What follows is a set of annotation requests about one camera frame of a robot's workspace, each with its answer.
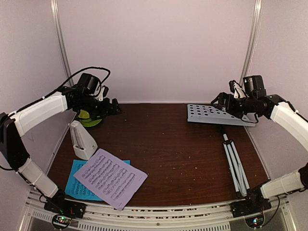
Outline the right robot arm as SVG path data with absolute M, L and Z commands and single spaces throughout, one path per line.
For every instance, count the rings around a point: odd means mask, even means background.
M 235 80 L 229 82 L 230 93 L 221 92 L 211 105 L 242 119 L 253 113 L 280 125 L 289 132 L 305 149 L 308 147 L 308 121 L 289 102 L 277 94 L 268 95 L 260 75 L 243 78 L 243 85 Z M 304 166 L 289 174 L 270 180 L 257 189 L 256 195 L 247 201 L 247 209 L 257 212 L 265 205 L 265 199 L 282 194 L 303 192 L 308 188 L 308 167 Z

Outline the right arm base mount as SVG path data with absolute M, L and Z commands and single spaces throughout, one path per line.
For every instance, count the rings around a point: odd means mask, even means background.
M 263 198 L 259 188 L 249 190 L 243 200 L 231 203 L 231 212 L 234 218 L 261 213 L 261 215 L 246 220 L 248 227 L 256 229 L 265 225 L 264 211 L 268 209 L 271 209 L 271 203 L 269 199 Z

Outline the white music stand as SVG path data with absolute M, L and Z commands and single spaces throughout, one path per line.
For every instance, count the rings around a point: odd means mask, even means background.
M 247 116 L 243 116 L 241 119 L 238 119 L 235 116 L 228 114 L 225 108 L 219 110 L 209 105 L 188 104 L 187 113 L 188 122 L 218 125 L 223 136 L 222 145 L 229 164 L 235 192 L 239 198 L 246 197 L 248 195 L 248 191 L 250 190 L 250 186 L 244 171 L 244 167 L 240 160 L 234 141 L 228 137 L 223 126 L 233 125 L 254 127 L 255 124 L 253 121 Z

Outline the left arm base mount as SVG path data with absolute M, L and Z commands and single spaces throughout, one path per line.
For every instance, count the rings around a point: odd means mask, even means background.
M 51 224 L 56 230 L 62 231 L 68 228 L 73 219 L 84 217 L 86 204 L 67 200 L 62 189 L 59 189 L 53 197 L 44 194 L 43 196 L 46 199 L 44 209 L 54 213 Z

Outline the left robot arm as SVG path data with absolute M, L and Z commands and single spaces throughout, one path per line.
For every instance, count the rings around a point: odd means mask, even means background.
M 84 110 L 91 118 L 105 118 L 121 112 L 117 99 L 100 100 L 84 88 L 73 86 L 61 87 L 23 110 L 0 115 L 0 152 L 9 165 L 8 170 L 15 171 L 50 199 L 51 207 L 59 214 L 69 210 L 65 193 L 31 160 L 21 138 L 38 124 L 67 110 Z

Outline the purple sheet music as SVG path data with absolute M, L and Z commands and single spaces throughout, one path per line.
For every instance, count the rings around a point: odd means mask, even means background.
M 99 149 L 74 177 L 104 202 L 121 211 L 148 175 Z

